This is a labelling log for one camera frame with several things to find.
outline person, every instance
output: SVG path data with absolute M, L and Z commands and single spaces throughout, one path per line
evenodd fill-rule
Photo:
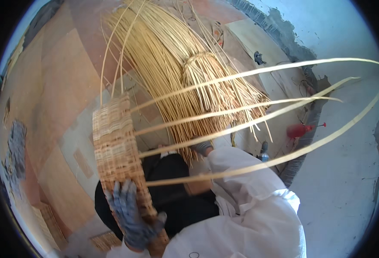
M 212 173 L 261 163 L 234 147 L 213 149 L 202 142 L 191 148 L 207 158 Z M 214 180 L 215 186 L 223 190 L 216 196 L 219 214 L 208 214 L 178 230 L 163 258 L 306 257 L 304 230 L 297 216 L 300 200 L 270 168 Z M 125 232 L 122 245 L 113 247 L 107 258 L 149 258 L 148 243 L 170 219 L 177 219 L 172 216 L 179 216 L 160 212 L 157 222 L 146 224 L 130 180 L 122 187 L 115 183 L 113 194 L 105 195 Z

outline floor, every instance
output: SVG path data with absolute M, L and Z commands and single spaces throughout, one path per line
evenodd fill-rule
M 94 189 L 98 182 L 92 142 L 92 112 L 99 107 L 100 72 L 105 42 L 101 31 L 101 13 L 118 6 L 116 0 L 67 0 L 58 13 L 41 29 L 19 56 L 0 96 L 0 118 L 7 100 L 11 110 L 4 127 L 0 119 L 0 162 L 7 150 L 7 136 L 12 121 L 19 119 L 27 127 L 25 162 L 26 180 L 22 195 L 13 200 L 17 217 L 25 233 L 44 255 L 59 257 L 103 257 L 89 244 L 91 236 L 108 229 L 94 211 Z M 194 0 L 195 10 L 221 22 L 242 42 L 248 55 L 263 54 L 264 66 L 288 61 L 286 55 L 252 20 L 221 0 Z M 104 77 L 113 78 L 115 61 L 108 58 Z M 125 69 L 133 74 L 131 68 Z M 123 75 L 125 88 L 132 94 L 132 106 L 151 99 L 130 77 Z M 257 78 L 272 100 L 306 95 L 300 81 L 301 69 L 262 74 Z M 104 89 L 103 100 L 110 99 Z M 273 106 L 272 112 L 284 105 Z M 263 141 L 269 142 L 269 157 L 289 153 L 293 144 L 285 134 L 288 125 L 305 121 L 305 110 L 298 110 L 268 122 L 274 142 L 264 125 L 256 128 L 258 142 L 249 129 L 236 133 L 235 142 L 254 155 Z M 159 111 L 148 107 L 133 117 L 135 130 L 162 123 Z M 229 135 L 214 141 L 215 147 L 230 146 Z M 138 148 L 145 151 L 158 144 L 168 144 L 166 130 L 137 137 Z M 274 167 L 279 173 L 283 164 Z M 34 222 L 31 205 L 43 202 L 51 206 L 57 223 L 68 240 L 68 247 L 52 250 Z

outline hand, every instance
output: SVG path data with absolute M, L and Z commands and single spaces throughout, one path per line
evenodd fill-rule
M 142 220 L 139 213 L 136 193 L 137 187 L 131 180 L 126 180 L 119 192 L 120 183 L 115 182 L 114 195 L 105 191 L 111 210 L 117 216 L 120 226 L 125 232 L 125 243 L 134 251 L 143 251 L 146 245 L 155 238 L 163 229 L 166 221 L 166 213 L 158 214 L 158 220 L 154 225 L 148 225 Z

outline wicker weave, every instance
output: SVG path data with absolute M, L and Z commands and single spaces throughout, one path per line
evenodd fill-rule
M 123 94 L 93 113 L 93 143 L 98 175 L 102 188 L 111 191 L 115 181 L 122 183 L 130 178 L 137 186 L 137 204 L 142 218 L 153 224 L 157 212 L 152 206 L 141 160 L 138 158 L 129 108 L 129 96 Z M 168 241 L 163 230 L 148 246 L 151 255 L 161 257 Z
M 49 205 L 41 202 L 32 206 L 32 209 L 35 213 L 39 226 L 41 227 L 42 232 L 50 245 L 57 250 L 65 249 L 68 242 L 59 229 Z
M 119 238 L 117 238 L 115 233 L 113 233 L 112 231 L 91 237 L 89 238 L 89 240 L 96 247 L 96 249 L 102 252 L 109 251 L 112 246 L 122 245 L 122 241 L 119 240 Z

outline white sleeve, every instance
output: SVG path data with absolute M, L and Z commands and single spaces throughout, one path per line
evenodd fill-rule
M 142 253 L 131 251 L 122 241 L 121 246 L 113 246 L 107 252 L 107 258 L 151 258 L 149 251 L 145 249 Z
M 213 150 L 208 154 L 208 161 L 213 173 L 231 171 L 262 163 L 258 158 L 233 147 L 222 147 Z M 299 199 L 294 193 L 287 190 L 285 184 L 270 168 L 217 179 L 214 182 L 235 200 L 241 213 L 254 206 L 257 200 L 264 200 L 273 195 L 283 195 L 284 199 L 291 199 L 291 202 L 288 202 L 295 211 L 298 210 Z

